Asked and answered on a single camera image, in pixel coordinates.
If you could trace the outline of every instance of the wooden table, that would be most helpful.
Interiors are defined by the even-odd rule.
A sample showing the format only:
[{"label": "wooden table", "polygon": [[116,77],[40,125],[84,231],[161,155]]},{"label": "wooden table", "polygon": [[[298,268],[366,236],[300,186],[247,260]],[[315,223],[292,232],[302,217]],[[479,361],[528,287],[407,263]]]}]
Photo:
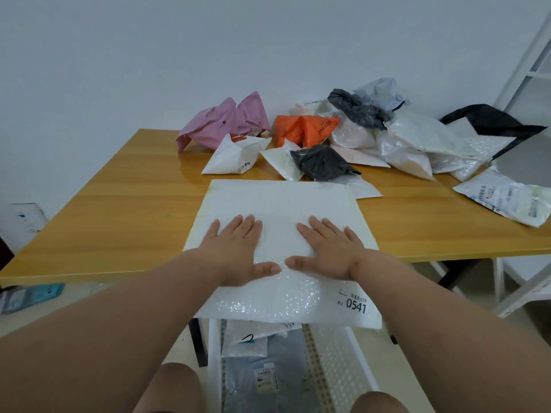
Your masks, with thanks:
[{"label": "wooden table", "polygon": [[[201,175],[212,154],[176,154],[173,130],[139,130],[1,272],[0,285],[114,281],[175,256],[210,180],[282,180],[260,157],[243,175]],[[358,166],[384,197],[358,205],[379,244],[406,262],[551,253],[551,222],[508,220],[454,192],[448,174],[421,180]]]}]

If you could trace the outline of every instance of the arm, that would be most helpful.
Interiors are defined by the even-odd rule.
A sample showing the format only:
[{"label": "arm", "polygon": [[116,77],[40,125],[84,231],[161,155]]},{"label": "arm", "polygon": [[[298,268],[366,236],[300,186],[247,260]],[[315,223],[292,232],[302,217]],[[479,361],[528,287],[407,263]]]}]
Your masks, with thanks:
[{"label": "arm", "polygon": [[64,307],[0,339],[4,411],[132,411],[166,354],[218,286],[280,271],[253,265],[262,224],[238,216],[199,248],[134,281]]},{"label": "arm", "polygon": [[310,218],[299,232],[315,258],[293,269],[357,281],[396,335],[437,412],[551,410],[551,350],[399,260],[364,249],[350,228]]}]

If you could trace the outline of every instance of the orange plastic mailer bag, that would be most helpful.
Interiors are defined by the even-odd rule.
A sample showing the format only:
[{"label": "orange plastic mailer bag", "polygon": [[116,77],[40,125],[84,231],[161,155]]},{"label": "orange plastic mailer bag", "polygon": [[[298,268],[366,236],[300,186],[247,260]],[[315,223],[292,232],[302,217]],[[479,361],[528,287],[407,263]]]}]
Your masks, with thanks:
[{"label": "orange plastic mailer bag", "polygon": [[312,147],[326,140],[341,122],[339,118],[318,116],[278,116],[275,118],[277,146],[285,138],[301,147]]}]

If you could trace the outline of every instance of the hand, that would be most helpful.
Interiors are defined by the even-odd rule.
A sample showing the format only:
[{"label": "hand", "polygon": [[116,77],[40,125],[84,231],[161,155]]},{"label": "hand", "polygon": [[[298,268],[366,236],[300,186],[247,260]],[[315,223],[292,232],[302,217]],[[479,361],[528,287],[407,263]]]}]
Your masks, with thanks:
[{"label": "hand", "polygon": [[279,274],[275,262],[253,264],[255,248],[262,233],[262,222],[253,215],[236,216],[220,233],[220,221],[211,225],[201,245],[195,250],[202,260],[213,265],[221,285],[238,287],[258,278]]},{"label": "hand", "polygon": [[285,264],[294,270],[316,272],[334,280],[353,280],[353,270],[365,255],[360,238],[348,226],[341,231],[328,219],[309,218],[312,229],[302,223],[296,228],[316,251],[314,258],[290,256]]}]

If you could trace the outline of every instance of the white wall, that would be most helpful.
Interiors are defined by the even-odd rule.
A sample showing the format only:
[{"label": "white wall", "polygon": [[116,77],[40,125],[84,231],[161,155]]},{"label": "white wall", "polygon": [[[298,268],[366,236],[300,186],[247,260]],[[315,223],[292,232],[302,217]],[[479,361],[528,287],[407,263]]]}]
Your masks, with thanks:
[{"label": "white wall", "polygon": [[0,229],[53,217],[140,127],[254,90],[268,117],[395,76],[434,117],[493,103],[551,0],[0,0]]}]

